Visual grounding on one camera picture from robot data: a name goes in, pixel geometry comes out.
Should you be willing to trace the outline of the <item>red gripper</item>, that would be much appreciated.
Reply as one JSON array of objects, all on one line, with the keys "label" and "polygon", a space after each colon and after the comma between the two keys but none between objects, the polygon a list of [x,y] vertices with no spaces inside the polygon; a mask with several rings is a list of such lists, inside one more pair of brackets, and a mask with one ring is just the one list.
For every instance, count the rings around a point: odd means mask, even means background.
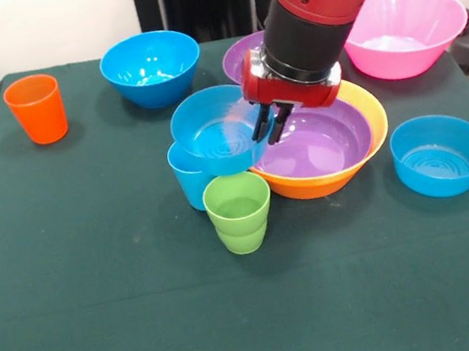
[{"label": "red gripper", "polygon": [[277,104],[277,113],[267,143],[278,143],[291,115],[292,104],[304,108],[330,106],[338,96],[341,76],[340,63],[337,62],[330,68],[328,75],[318,82],[306,83],[280,78],[266,66],[260,50],[247,51],[242,66],[243,97],[247,101],[260,104],[252,139],[259,143],[269,132],[270,108],[274,103]]}]

